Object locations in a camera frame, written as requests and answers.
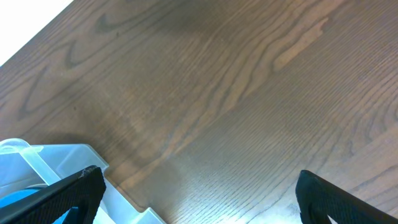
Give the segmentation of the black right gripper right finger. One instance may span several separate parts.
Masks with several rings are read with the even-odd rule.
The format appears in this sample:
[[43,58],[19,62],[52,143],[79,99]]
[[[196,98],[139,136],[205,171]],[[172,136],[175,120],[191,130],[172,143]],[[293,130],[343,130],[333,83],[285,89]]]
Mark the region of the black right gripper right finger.
[[397,224],[397,218],[345,192],[309,170],[301,170],[295,194],[303,224]]

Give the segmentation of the clear plastic storage container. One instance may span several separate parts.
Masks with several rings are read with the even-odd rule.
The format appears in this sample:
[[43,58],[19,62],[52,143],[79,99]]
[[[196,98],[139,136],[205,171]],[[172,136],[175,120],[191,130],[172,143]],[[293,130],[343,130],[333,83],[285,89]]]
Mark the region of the clear plastic storage container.
[[[23,139],[1,141],[1,198],[18,190],[41,190],[88,166],[105,171],[109,164],[88,144],[31,145]],[[108,180],[94,224],[160,224],[151,208],[137,211]]]

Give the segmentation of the dark blue bowl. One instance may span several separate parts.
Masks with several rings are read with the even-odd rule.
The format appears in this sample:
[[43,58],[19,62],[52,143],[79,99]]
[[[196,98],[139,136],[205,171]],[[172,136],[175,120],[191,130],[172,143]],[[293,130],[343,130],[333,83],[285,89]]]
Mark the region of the dark blue bowl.
[[[40,191],[41,188],[40,187],[32,187],[32,188],[27,188],[27,189],[22,189],[22,190],[18,190],[15,191],[13,193],[10,193],[4,197],[1,198],[1,203],[0,206],[1,208],[6,207],[16,201],[19,201],[23,198],[26,198],[38,191]],[[59,217],[58,219],[56,219],[53,224],[62,224],[64,219],[67,217],[69,212],[64,213],[61,217]]]

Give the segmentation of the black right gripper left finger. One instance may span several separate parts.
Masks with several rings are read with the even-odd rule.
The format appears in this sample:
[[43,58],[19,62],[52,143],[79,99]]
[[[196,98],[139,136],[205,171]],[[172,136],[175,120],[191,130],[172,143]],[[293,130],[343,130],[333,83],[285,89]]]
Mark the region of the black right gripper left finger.
[[1,223],[93,223],[106,190],[102,170],[89,166],[1,209]]

